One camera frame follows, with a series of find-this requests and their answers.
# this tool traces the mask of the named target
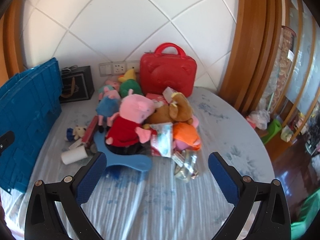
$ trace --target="orange plush clothing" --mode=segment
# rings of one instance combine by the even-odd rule
[[[107,133],[106,139],[112,137],[113,143],[111,145],[117,147],[134,145],[139,142],[139,136],[135,131],[136,127],[141,127],[141,124],[118,116]]]
[[[196,128],[184,122],[177,122],[173,125],[173,139],[186,143],[194,151],[201,148],[200,136]]]

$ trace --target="green plastic object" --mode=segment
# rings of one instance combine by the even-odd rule
[[[320,210],[320,188],[303,203],[299,219],[291,224],[291,240],[299,239],[307,231]]]
[[[270,141],[279,131],[281,131],[281,128],[281,123],[277,119],[274,119],[271,124],[268,125],[268,135],[261,138],[263,144]]]
[[[120,85],[119,94],[121,98],[124,98],[128,95],[129,89],[133,90],[133,94],[142,95],[142,90],[140,85],[134,79],[128,79]]]

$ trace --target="pig plush with red shirt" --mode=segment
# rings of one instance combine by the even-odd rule
[[[155,111],[152,100],[138,94],[132,94],[122,99],[119,113],[115,114],[113,124],[106,134],[106,144],[115,147],[127,147],[135,143],[145,143],[150,140],[151,131],[145,130],[141,124]]]

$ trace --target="red handle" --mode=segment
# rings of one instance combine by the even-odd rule
[[[159,57],[162,54],[162,51],[164,51],[164,49],[169,48],[169,47],[174,47],[177,50],[178,55],[181,56],[181,58],[183,58],[183,59],[187,58],[186,53],[184,52],[184,50],[182,48],[180,48],[176,44],[170,43],[170,42],[166,42],[166,43],[159,45],[155,50],[155,56]]]

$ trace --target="electrical outlet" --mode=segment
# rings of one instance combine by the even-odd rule
[[[111,63],[100,63],[99,64],[99,71],[100,71],[100,76],[104,77],[106,75],[111,75],[112,74],[112,64]]]
[[[127,71],[125,62],[113,62],[112,68],[114,75],[124,74]]]
[[[135,73],[138,73],[140,71],[140,61],[127,61],[127,70],[134,69]]]

